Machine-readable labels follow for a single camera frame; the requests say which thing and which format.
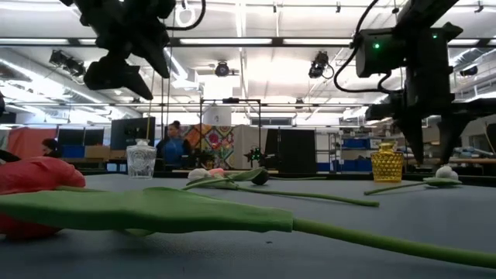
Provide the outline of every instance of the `patterned tapestry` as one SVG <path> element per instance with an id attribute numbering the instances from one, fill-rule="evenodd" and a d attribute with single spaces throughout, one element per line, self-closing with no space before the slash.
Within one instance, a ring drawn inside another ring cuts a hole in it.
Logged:
<path id="1" fill-rule="evenodd" d="M 233 128 L 231 126 L 211 126 L 205 124 L 203 124 L 201 128 L 201 139 L 199 124 L 182 129 L 182 136 L 189 141 L 193 150 L 199 149 L 201 142 L 201 150 L 209 152 L 214 157 L 213 168 L 220 167 L 224 170 L 233 168 Z"/>

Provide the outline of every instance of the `glass vase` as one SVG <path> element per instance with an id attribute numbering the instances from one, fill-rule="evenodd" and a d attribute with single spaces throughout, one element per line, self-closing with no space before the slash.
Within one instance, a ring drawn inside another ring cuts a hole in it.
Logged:
<path id="1" fill-rule="evenodd" d="M 372 172 L 376 182 L 401 182 L 403 153 L 393 150 L 393 143 L 381 143 L 379 152 L 372 153 Z"/>
<path id="2" fill-rule="evenodd" d="M 136 145 L 128 146 L 127 174 L 130 178 L 152 179 L 157 148 L 148 145 L 148 139 L 137 139 Z"/>

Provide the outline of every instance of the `gold vase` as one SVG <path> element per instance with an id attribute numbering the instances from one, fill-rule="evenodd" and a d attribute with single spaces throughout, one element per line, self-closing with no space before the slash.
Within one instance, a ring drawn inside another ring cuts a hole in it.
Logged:
<path id="1" fill-rule="evenodd" d="M 403 153 L 393 151 L 393 143 L 381 143 L 379 152 L 372 153 L 372 172 L 376 182 L 401 182 Z"/>

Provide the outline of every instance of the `table surface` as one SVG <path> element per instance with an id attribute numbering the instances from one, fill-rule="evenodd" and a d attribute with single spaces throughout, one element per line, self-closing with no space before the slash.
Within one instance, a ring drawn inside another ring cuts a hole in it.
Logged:
<path id="1" fill-rule="evenodd" d="M 110 191 L 167 186 L 186 179 L 87 177 Z M 372 181 L 268 181 L 268 189 L 307 191 L 381 202 L 367 208 L 334 201 L 195 189 L 244 204 L 284 208 L 295 217 L 385 236 L 496 253 L 496 189 L 422 186 L 364 197 Z M 147 238 L 117 232 L 64 230 L 28 243 L 0 240 L 2 278 L 496 278 L 496 270 L 466 267 L 378 250 L 299 232 L 193 232 Z"/>

